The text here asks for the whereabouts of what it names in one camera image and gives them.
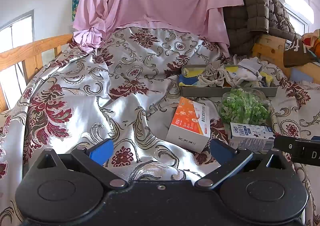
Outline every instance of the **metal screw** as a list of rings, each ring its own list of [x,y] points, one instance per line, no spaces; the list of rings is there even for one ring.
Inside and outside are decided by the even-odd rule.
[[[125,181],[122,180],[122,179],[113,179],[113,180],[110,181],[109,184],[110,184],[111,186],[113,186],[113,187],[120,188],[120,187],[125,186]]]
[[[157,186],[157,188],[158,188],[158,190],[165,190],[166,189],[165,185],[161,185],[161,184],[159,184]]]
[[[210,187],[213,186],[213,182],[210,179],[203,178],[198,181],[198,185],[201,187]]]

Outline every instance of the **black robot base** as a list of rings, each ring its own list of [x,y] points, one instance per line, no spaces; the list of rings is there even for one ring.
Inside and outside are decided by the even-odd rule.
[[[281,151],[253,154],[218,139],[210,148],[221,166],[194,185],[129,185],[90,158],[94,149],[45,149],[16,191],[22,225],[302,225],[308,194]]]

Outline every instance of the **medicine box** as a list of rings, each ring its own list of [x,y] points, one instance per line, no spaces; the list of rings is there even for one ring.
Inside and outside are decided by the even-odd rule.
[[[201,153],[210,138],[209,108],[181,97],[166,141]]]
[[[229,145],[234,149],[266,153],[273,148],[274,139],[271,127],[230,123]]]

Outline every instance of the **wooden bed rail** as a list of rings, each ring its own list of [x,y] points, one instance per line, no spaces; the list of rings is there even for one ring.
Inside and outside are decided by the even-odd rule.
[[[18,62],[22,62],[24,78],[26,84],[28,84],[33,76],[43,67],[42,52],[54,49],[54,56],[57,57],[61,53],[61,45],[71,42],[72,34],[65,34],[28,43],[0,53],[0,71]],[[8,106],[0,85],[0,112],[7,109]]]

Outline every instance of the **blue cloth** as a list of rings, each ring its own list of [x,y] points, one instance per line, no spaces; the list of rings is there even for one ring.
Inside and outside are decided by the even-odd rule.
[[[186,78],[182,74],[180,74],[180,76],[179,76],[179,83],[182,82],[185,85],[192,85],[192,84],[196,83],[197,81],[198,81],[198,77]]]

